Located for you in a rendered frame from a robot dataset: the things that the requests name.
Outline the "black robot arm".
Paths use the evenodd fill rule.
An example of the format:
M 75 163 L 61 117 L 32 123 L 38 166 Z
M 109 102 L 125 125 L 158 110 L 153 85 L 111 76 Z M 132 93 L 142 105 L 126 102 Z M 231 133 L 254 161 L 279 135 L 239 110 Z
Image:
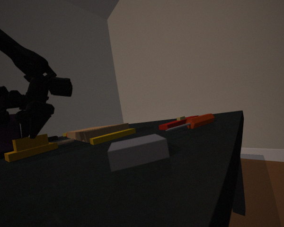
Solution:
M 24 78 L 30 82 L 28 90 L 40 90 L 46 94 L 67 96 L 72 95 L 72 84 L 69 78 L 58 78 L 49 67 L 45 58 L 31 51 L 8 36 L 0 29 L 0 51 L 12 59 L 15 66 L 26 75 Z M 43 74 L 47 73 L 46 76 Z M 20 94 L 17 90 L 8 92 L 5 86 L 0 87 L 0 127 L 6 127 L 10 121 L 8 108 L 19 108 L 31 102 L 28 92 Z

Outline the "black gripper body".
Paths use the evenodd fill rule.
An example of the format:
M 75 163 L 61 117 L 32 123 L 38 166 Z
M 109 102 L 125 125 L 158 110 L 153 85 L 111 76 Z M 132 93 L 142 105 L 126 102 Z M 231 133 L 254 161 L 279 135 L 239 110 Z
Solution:
M 22 106 L 21 111 L 17 112 L 15 115 L 15 119 L 25 119 L 29 120 L 29 118 L 25 115 L 26 111 L 31 111 L 40 114 L 52 115 L 54 114 L 54 107 L 52 104 L 47 104 L 46 101 L 49 99 L 48 95 L 40 90 L 27 90 L 28 94 L 30 94 L 31 102 L 29 102 L 26 106 Z

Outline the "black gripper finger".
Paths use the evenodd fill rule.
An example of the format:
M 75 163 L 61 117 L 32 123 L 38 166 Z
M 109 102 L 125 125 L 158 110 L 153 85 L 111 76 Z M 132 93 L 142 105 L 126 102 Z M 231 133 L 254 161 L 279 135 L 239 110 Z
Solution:
M 49 120 L 51 115 L 42 114 L 42 113 L 35 113 L 31 111 L 26 111 L 25 115 L 30 120 L 29 131 L 30 131 L 30 138 L 35 139 L 37 134 L 43 128 L 45 123 Z
M 30 125 L 30 120 L 25 120 L 25 119 L 16 119 L 20 125 L 21 125 L 21 134 L 22 138 L 29 137 L 30 131 L 29 131 L 29 125 Z

